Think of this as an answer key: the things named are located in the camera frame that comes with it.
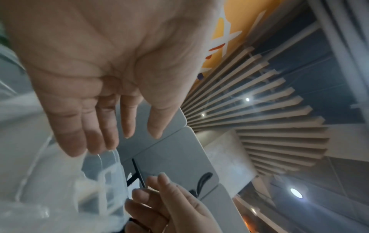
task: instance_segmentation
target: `recessed light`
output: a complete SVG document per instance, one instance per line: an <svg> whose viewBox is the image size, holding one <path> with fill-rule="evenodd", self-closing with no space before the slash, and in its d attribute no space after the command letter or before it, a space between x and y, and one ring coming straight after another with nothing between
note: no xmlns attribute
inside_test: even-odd
<svg viewBox="0 0 369 233"><path fill-rule="evenodd" d="M292 193L293 195L295 195L296 197L298 197L298 198L300 198L300 199L302 199L302 198L303 198L303 195L302 195L299 191L297 191L296 189L291 188L291 189L290 189L290 191L291 191L291 193Z"/></svg>

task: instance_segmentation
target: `plastic packaging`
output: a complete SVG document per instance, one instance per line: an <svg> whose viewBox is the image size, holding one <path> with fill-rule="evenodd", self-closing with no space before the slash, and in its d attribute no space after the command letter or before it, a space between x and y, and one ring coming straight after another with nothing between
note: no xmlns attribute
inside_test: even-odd
<svg viewBox="0 0 369 233"><path fill-rule="evenodd" d="M0 233L108 233L129 219L128 188L117 151L42 157L19 202L0 201Z"/></svg>

